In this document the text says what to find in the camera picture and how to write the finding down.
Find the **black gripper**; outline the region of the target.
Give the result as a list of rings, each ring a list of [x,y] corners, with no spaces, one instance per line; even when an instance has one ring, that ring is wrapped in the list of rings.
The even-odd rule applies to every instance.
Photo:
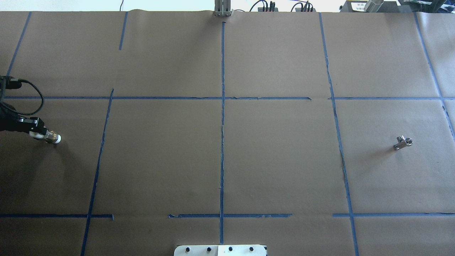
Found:
[[[14,127],[16,132],[33,132],[40,135],[45,135],[44,122],[38,117],[16,117],[14,120]]]

